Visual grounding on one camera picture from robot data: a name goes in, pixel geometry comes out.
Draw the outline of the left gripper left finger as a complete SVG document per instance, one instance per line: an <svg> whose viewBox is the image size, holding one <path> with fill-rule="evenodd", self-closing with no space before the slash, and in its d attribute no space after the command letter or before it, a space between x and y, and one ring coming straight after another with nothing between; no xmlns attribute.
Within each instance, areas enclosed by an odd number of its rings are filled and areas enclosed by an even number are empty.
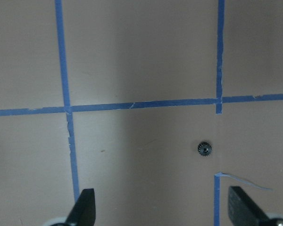
<svg viewBox="0 0 283 226"><path fill-rule="evenodd" d="M78 200L66 218L65 226L93 226L96 220L95 192L93 188L82 190Z"/></svg>

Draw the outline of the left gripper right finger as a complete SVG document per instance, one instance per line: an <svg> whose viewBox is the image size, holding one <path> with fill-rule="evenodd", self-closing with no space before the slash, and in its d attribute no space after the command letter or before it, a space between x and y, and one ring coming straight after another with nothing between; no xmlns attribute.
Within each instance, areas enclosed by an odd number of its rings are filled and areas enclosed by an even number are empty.
<svg viewBox="0 0 283 226"><path fill-rule="evenodd" d="M233 226L267 226L270 218L239 186L228 189L228 217Z"/></svg>

